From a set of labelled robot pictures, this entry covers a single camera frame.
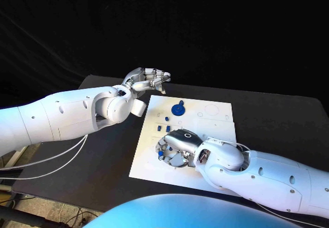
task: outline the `table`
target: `table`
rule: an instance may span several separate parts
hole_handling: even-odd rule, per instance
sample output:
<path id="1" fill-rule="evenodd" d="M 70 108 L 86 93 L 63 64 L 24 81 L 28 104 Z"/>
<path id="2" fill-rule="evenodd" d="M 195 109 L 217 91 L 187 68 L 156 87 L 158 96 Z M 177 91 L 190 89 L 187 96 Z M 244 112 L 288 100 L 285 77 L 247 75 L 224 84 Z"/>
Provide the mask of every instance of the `table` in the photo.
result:
<path id="1" fill-rule="evenodd" d="M 89 76 L 80 89 L 120 85 L 122 81 L 120 78 Z M 165 88 L 167 96 L 233 103 L 237 141 L 257 151 L 282 155 L 329 171 L 329 118 L 317 99 L 174 83 L 167 83 Z M 162 94 L 148 91 L 141 100 L 149 103 L 151 95 Z M 122 124 L 90 134 L 83 152 L 70 165 L 47 177 L 19 180 L 14 191 L 99 211 L 164 193 L 210 196 L 259 208 L 240 197 L 129 177 L 143 121 L 145 115 L 136 117 L 132 114 Z M 32 161 L 60 154 L 79 141 L 42 143 Z M 27 167 L 21 177 L 51 172 L 67 163 L 76 152 Z M 291 217 L 299 219 L 304 215 L 292 214 Z"/>

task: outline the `black background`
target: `black background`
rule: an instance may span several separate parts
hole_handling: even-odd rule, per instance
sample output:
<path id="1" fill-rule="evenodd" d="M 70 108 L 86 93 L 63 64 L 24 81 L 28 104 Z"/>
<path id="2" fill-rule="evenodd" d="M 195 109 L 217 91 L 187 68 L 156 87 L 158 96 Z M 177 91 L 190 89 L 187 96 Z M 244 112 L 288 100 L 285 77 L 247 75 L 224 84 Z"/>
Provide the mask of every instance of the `black background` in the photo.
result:
<path id="1" fill-rule="evenodd" d="M 315 97 L 328 111 L 325 6 L 291 4 L 2 1 L 0 107 L 151 67 L 177 84 Z"/>

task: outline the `blue circular piece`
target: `blue circular piece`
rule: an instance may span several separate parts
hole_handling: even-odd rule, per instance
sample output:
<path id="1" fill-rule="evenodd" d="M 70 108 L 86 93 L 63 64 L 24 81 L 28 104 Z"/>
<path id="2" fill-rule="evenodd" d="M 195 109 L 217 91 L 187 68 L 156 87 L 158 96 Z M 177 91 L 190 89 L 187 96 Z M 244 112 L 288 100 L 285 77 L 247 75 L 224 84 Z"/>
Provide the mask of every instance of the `blue circular piece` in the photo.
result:
<path id="1" fill-rule="evenodd" d="M 174 105 L 174 107 L 172 107 L 172 113 L 177 116 L 181 116 L 181 115 L 185 114 L 184 101 L 181 101 L 180 104 Z"/>

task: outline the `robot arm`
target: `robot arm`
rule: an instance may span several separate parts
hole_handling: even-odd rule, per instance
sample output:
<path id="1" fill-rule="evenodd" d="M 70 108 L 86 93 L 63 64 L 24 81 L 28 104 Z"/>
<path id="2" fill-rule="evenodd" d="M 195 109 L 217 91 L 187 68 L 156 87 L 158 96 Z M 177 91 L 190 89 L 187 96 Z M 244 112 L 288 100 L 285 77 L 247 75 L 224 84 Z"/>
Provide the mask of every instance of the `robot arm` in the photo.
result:
<path id="1" fill-rule="evenodd" d="M 146 104 L 138 100 L 146 90 L 165 93 L 171 74 L 135 69 L 123 84 L 66 91 L 40 101 L 0 110 L 0 156 L 35 143 L 76 139 L 122 123 L 129 114 L 142 116 Z"/>
<path id="2" fill-rule="evenodd" d="M 156 145 L 159 160 L 201 172 L 217 189 L 231 189 L 265 206 L 329 219 L 329 173 L 296 161 L 237 147 L 219 139 L 203 141 L 188 130 L 172 131 Z"/>

